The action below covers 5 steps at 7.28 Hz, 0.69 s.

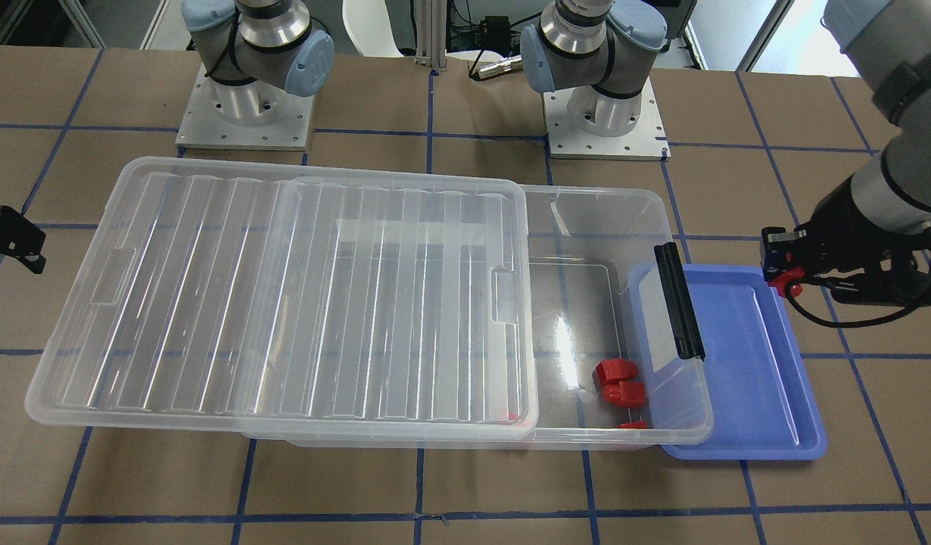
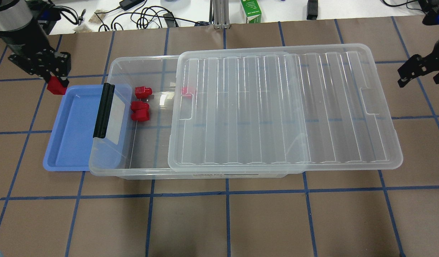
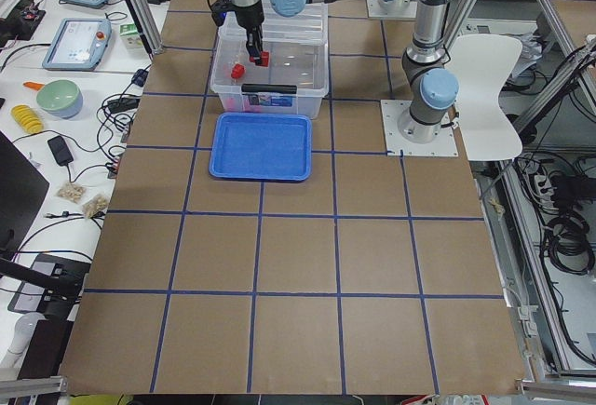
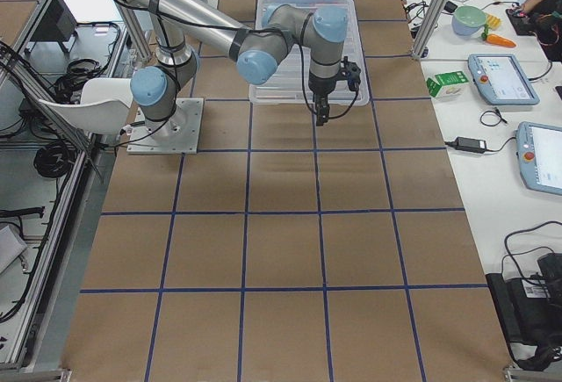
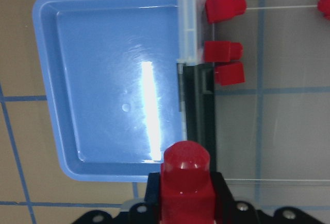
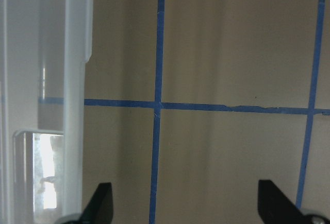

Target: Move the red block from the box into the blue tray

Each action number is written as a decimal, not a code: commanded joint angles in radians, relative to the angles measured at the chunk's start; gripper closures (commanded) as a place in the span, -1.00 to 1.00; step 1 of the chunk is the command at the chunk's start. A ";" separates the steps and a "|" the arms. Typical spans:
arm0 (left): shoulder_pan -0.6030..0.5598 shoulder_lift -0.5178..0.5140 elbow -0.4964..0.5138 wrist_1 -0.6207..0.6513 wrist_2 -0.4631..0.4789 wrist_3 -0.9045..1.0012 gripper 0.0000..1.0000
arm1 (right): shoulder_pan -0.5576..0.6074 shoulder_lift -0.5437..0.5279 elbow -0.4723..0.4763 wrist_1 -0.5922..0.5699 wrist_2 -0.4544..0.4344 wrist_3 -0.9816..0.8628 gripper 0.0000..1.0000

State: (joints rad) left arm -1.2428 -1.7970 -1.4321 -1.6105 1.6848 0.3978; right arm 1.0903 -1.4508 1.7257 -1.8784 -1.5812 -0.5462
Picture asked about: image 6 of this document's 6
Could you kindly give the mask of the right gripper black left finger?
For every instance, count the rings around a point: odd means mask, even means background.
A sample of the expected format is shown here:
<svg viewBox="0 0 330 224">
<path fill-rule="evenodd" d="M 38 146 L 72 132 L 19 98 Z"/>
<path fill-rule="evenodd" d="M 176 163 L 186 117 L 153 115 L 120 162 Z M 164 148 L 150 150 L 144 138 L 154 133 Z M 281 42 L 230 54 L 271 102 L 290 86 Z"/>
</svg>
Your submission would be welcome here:
<svg viewBox="0 0 330 224">
<path fill-rule="evenodd" d="M 111 224 L 112 220 L 112 184 L 110 182 L 100 183 L 77 223 Z"/>
</svg>

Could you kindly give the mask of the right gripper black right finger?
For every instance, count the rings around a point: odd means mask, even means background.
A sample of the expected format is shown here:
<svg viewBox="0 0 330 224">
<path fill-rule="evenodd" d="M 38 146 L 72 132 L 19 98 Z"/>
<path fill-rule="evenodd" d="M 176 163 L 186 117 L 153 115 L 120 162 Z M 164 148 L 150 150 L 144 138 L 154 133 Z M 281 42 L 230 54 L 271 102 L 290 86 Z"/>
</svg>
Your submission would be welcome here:
<svg viewBox="0 0 330 224">
<path fill-rule="evenodd" d="M 271 181 L 258 181 L 258 214 L 263 223 L 306 223 L 304 215 Z"/>
</svg>

